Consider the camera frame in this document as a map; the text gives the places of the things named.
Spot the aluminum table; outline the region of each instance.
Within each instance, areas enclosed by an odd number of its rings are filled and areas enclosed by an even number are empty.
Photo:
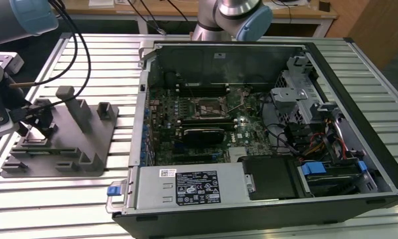
[[[0,176],[0,239],[101,238],[129,239],[105,210],[107,187],[128,175],[131,133],[140,76],[139,45],[145,40],[189,40],[188,36],[86,34],[92,54],[92,79],[82,97],[90,104],[109,101],[120,115],[109,150],[107,171],[100,177],[3,178]],[[309,42],[321,50],[383,141],[398,161],[398,92],[355,43],[340,38],[265,37],[261,41]],[[75,51],[72,39],[60,39],[38,81],[66,69]],[[60,85],[76,90],[87,75],[86,51],[62,79],[32,88],[27,98],[50,98]],[[331,98],[329,90],[323,86]],[[0,141],[0,167],[19,136]],[[261,239],[397,238],[398,206],[371,211],[344,223],[273,230],[201,235],[189,238]]]

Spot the black cable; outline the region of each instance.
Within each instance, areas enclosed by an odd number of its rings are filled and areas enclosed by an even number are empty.
[[[291,13],[291,6],[297,6],[299,4],[287,4],[285,2],[281,1],[283,4],[275,2],[275,0],[272,0],[272,2],[279,5],[279,6],[287,6],[289,9],[289,25],[292,24],[292,13]]]
[[[156,27],[148,22],[148,20],[144,18],[144,16],[140,14],[140,12],[137,11],[137,8],[135,7],[135,5],[133,5],[133,3],[132,3],[131,0],[128,0],[128,3],[131,4],[131,6],[132,6],[132,8],[133,8],[133,10],[135,10],[135,12],[136,12],[136,14],[137,14],[137,16],[145,21],[147,25],[148,25],[149,27],[152,27],[160,34],[165,35],[165,34],[163,33],[163,30],[161,30],[160,28],[156,28]]]
[[[175,9],[180,12],[180,15],[184,17],[184,19],[187,20],[188,22],[188,25],[191,25],[191,22],[185,16],[185,14],[181,12],[181,10],[179,9],[179,7],[173,4],[172,0],[167,0],[169,2],[169,4],[175,7]]]
[[[141,4],[144,5],[144,7],[145,7],[145,9],[147,9],[147,11],[148,11],[148,13],[149,13],[149,15],[151,15],[151,17],[152,17],[155,26],[157,27],[157,29],[161,29],[161,28],[160,28],[160,25],[159,25],[159,23],[157,23],[157,20],[155,19],[155,16],[153,16],[153,14],[152,14],[152,12],[151,12],[151,10],[149,10],[149,8],[148,8],[148,6],[147,6],[144,0],[140,0],[140,2],[141,2]]]
[[[44,84],[47,84],[47,83],[55,81],[56,79],[59,79],[59,78],[60,78],[60,77],[62,77],[62,76],[71,70],[72,65],[74,65],[74,63],[75,63],[75,61],[76,61],[76,59],[78,59],[78,56],[79,56],[79,41],[78,41],[78,37],[76,37],[76,34],[75,34],[74,26],[71,25],[71,22],[70,22],[67,16],[66,16],[64,14],[60,13],[62,10],[58,10],[58,9],[56,9],[56,11],[59,12],[59,16],[64,19],[64,21],[66,21],[66,23],[67,23],[67,25],[68,25],[68,27],[70,27],[70,29],[71,29],[71,32],[72,32],[72,38],[74,38],[74,44],[75,44],[74,57],[72,57],[72,60],[71,60],[71,62],[70,62],[68,67],[66,68],[66,70],[63,70],[63,72],[60,72],[56,76],[51,77],[51,78],[50,78],[48,80],[46,80],[46,81],[35,82],[35,83],[32,84],[32,86],[40,86],[40,85],[44,85]]]
[[[43,109],[51,108],[51,107],[54,107],[54,106],[56,106],[56,105],[59,105],[59,104],[62,104],[62,103],[66,103],[66,102],[68,102],[68,101],[76,99],[76,98],[80,96],[82,92],[84,91],[84,89],[86,89],[86,87],[87,87],[87,84],[88,84],[88,82],[90,82],[90,79],[91,79],[91,75],[92,75],[92,59],[91,59],[91,53],[90,53],[90,50],[88,50],[87,42],[86,42],[84,36],[83,36],[83,34],[82,34],[82,31],[80,31],[78,25],[75,24],[75,22],[74,22],[74,20],[72,20],[70,14],[68,14],[66,8],[64,8],[63,6],[60,6],[60,5],[56,3],[56,0],[50,0],[50,3],[51,3],[51,5],[55,7],[58,13],[59,13],[62,16],[66,16],[66,17],[67,17],[68,22],[71,23],[71,25],[72,25],[72,27],[74,27],[74,28],[71,28],[71,30],[75,29],[75,31],[76,31],[76,32],[74,32],[74,33],[78,33],[78,34],[79,34],[79,37],[80,37],[80,39],[82,39],[82,42],[83,42],[83,45],[84,45],[84,49],[86,49],[87,62],[88,62],[88,71],[87,71],[87,77],[86,77],[84,84],[83,84],[83,86],[82,86],[79,92],[78,92],[72,97],[70,97],[68,99],[66,99],[66,100],[63,100],[63,101],[59,101],[59,102],[55,102],[55,103],[52,103],[52,104],[40,106],[40,107],[38,107],[38,108],[35,108],[35,109],[31,109],[31,110],[28,111],[28,114],[34,114],[34,113],[36,113],[38,111],[40,111],[40,110],[43,110]]]

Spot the blue latch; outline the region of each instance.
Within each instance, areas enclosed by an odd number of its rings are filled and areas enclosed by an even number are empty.
[[[368,170],[368,166],[367,166],[367,163],[364,161],[359,161],[359,166],[360,166],[360,169],[361,169],[361,172],[367,172]]]
[[[120,196],[121,195],[121,186],[109,186],[108,187],[108,196]]]
[[[311,162],[301,166],[304,175],[327,173],[324,163]]]

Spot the table leg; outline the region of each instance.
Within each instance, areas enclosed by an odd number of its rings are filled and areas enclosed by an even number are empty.
[[[333,19],[323,19],[316,29],[313,37],[325,37],[332,25]]]
[[[148,24],[147,22],[141,19],[141,17],[137,17],[137,26],[139,26],[139,32],[140,34],[149,34],[148,31]]]

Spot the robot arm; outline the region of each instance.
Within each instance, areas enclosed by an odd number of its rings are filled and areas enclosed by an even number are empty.
[[[257,41],[265,34],[273,13],[261,0],[199,1],[196,41]]]
[[[0,0],[0,44],[30,37],[58,28],[59,23],[47,0]],[[22,89],[14,89],[11,76],[0,66],[0,137],[18,131],[26,134],[27,128],[20,122],[35,126],[44,134],[51,117],[47,112],[43,116],[24,119],[19,114],[32,108],[31,102],[24,99]]]

